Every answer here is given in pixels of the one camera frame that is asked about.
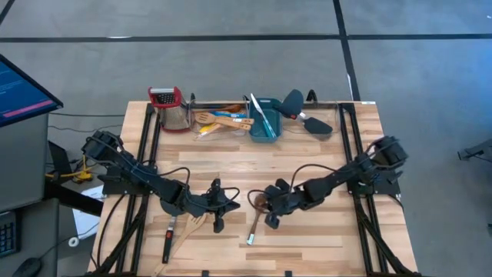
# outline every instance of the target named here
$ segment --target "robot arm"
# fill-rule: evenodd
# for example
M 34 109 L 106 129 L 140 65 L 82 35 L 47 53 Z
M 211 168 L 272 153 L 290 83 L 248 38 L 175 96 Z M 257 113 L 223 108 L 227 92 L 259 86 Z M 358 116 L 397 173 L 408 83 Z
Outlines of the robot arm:
M 331 191 L 351 179 L 364 185 L 376 185 L 378 182 L 394 182 L 399 177 L 386 178 L 382 172 L 392 171 L 402 166 L 407 154 L 394 137 L 383 137 L 373 142 L 373 153 L 362 153 L 354 161 L 339 168 L 323 178 L 309 179 L 291 187 L 283 179 L 275 185 L 269 185 L 265 191 L 268 213 L 265 223 L 273 229 L 278 228 L 278 216 L 289 215 L 296 209 L 308 210 L 320 205 Z
M 123 148 L 123 141 L 110 132 L 97 131 L 88 137 L 82 147 L 84 155 L 108 169 L 107 175 L 99 176 L 103 182 L 128 182 L 138 185 L 161 200 L 161 207 L 171 215 L 189 212 L 194 217 L 206 212 L 215 214 L 214 232 L 224 228 L 222 216 L 238 209 L 240 205 L 228 199 L 221 188 L 220 179 L 215 179 L 207 193 L 192 195 L 188 184 L 170 180 L 157 174 L 154 166 L 142 165 Z

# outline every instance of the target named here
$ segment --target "black floor line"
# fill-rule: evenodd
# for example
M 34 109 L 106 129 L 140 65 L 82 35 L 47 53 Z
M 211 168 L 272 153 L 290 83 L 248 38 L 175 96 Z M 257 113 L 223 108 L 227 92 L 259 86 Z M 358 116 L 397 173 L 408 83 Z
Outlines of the black floor line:
M 348 35 L 348 40 L 451 40 L 492 39 L 492 34 Z
M 351 48 L 347 40 L 347 31 L 345 29 L 344 15 L 341 11 L 340 0 L 333 0 L 333 6 L 335 9 L 335 15 L 337 16 L 338 31 L 340 32 L 341 49 L 344 53 L 345 68 L 350 78 L 347 80 L 350 85 L 352 94 L 352 100 L 360 101 L 361 94 L 359 93 L 359 86 L 357 85 L 357 78 L 355 77 L 354 62 L 352 61 Z
M 339 35 L 324 34 L 265 34 L 265 35 L 160 35 L 74 38 L 0 38 L 0 42 L 243 42 L 243 41 L 320 41 L 340 39 Z
M 2 13 L 0 13 L 0 25 L 4 21 L 5 17 L 8 14 L 8 11 L 10 11 L 10 8 L 12 7 L 12 5 L 14 5 L 14 2 L 15 2 L 15 0 L 8 0 L 7 4 L 3 8 Z

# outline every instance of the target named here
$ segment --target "wooden tabletop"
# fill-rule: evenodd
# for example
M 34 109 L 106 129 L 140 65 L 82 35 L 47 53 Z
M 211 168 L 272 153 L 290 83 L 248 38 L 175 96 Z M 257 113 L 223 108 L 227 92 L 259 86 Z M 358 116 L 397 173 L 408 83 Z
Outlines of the wooden tabletop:
M 364 102 L 354 104 L 362 141 L 367 147 L 383 135 L 377 106 Z M 125 148 L 134 155 L 138 150 L 146 105 L 147 102 L 128 103 L 121 131 Z M 334 134 L 327 141 L 320 142 L 290 119 L 284 119 L 284 132 L 274 144 L 253 143 L 248 134 L 240 135 L 237 132 L 221 132 L 199 142 L 194 141 L 196 134 L 193 132 L 161 133 L 157 154 L 159 172 L 180 166 L 189 167 L 191 190 L 197 194 L 204 193 L 217 177 L 223 187 L 235 186 L 241 190 L 236 199 L 241 207 L 225 215 L 224 230 L 215 234 L 212 226 L 214 218 L 209 215 L 205 224 L 189 236 L 176 256 L 171 258 L 162 275 L 201 275 L 202 270 L 209 270 L 211 275 L 284 275 L 286 270 L 293 271 L 294 275 L 364 275 L 354 203 L 345 185 L 336 188 L 322 205 L 281 217 L 277 230 L 268 228 L 262 216 L 254 244 L 246 244 L 255 215 L 246 199 L 249 190 L 265 189 L 279 178 L 290 182 L 294 170 L 306 163 L 320 163 L 333 168 L 346 163 L 336 109 L 304 110 L 304 113 L 333 126 Z M 353 142 L 350 118 L 348 115 L 345 117 Z M 151 123 L 146 158 L 150 152 L 153 126 Z M 305 168 L 298 173 L 295 183 L 329 173 L 319 168 Z M 169 178 L 184 181 L 185 174 L 176 173 Z M 117 199 L 118 196 L 113 195 L 105 200 L 101 222 L 105 222 Z M 416 271 L 401 207 L 385 195 L 376 195 L 374 200 L 386 243 L 404 265 Z M 121 238 L 127 204 L 126 196 L 108 224 L 101 248 L 101 261 Z M 140 198 L 135 205 L 135 213 L 139 205 Z M 188 214 L 178 216 L 175 239 L 184 229 L 187 217 Z M 151 196 L 138 275 L 151 275 L 156 265 L 161 263 L 169 219 L 170 215 L 162 210 L 158 197 Z M 94 257 L 101 230 L 102 224 L 99 225 L 93 248 Z M 374 269 L 378 270 L 374 243 L 372 239 L 369 241 Z M 125 270 L 130 268 L 134 240 L 128 245 Z

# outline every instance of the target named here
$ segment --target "teal plastic basket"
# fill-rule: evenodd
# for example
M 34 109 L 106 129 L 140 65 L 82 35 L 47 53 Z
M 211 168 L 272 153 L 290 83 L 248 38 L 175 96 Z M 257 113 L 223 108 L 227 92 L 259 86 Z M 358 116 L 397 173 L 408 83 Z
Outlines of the teal plastic basket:
M 261 113 L 256 110 L 253 102 L 250 102 L 248 106 L 248 114 L 249 118 L 254 119 L 254 124 L 251 126 L 251 130 L 249 130 L 251 140 L 259 143 L 276 142 L 278 137 L 282 135 L 282 116 L 280 112 L 274 109 L 274 106 L 279 106 L 281 102 L 274 98 L 256 98 L 256 100 L 258 101 L 261 110 L 263 110 L 268 122 L 270 122 L 270 125 L 275 131 L 275 135 L 277 135 L 277 137 L 269 138 L 267 136 L 267 131 L 263 125 L 263 116 L 261 116 Z

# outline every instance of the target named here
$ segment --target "gray floor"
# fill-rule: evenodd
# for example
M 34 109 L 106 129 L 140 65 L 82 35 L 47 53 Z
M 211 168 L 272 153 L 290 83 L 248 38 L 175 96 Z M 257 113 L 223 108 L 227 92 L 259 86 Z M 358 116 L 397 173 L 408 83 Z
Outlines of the gray floor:
M 486 0 L 341 4 L 349 34 L 492 32 Z M 332 1 L 17 0 L 0 26 L 0 37 L 305 32 L 337 33 Z M 350 47 L 362 100 L 378 103 L 385 133 L 400 138 L 411 155 L 401 187 L 420 271 L 489 276 L 492 172 L 483 161 L 458 161 L 456 151 L 492 138 L 491 41 Z M 124 113 L 127 101 L 147 98 L 149 85 L 177 85 L 206 100 L 249 92 L 282 98 L 292 88 L 313 88 L 323 100 L 351 99 L 338 41 L 3 43 L 0 52 L 57 95 L 63 112 Z M 51 116 L 50 124 L 90 130 L 121 119 Z M 49 132 L 73 156 L 85 136 Z M 61 216 L 62 235 L 73 234 L 70 210 Z M 63 245 L 58 274 L 82 274 L 92 243 Z

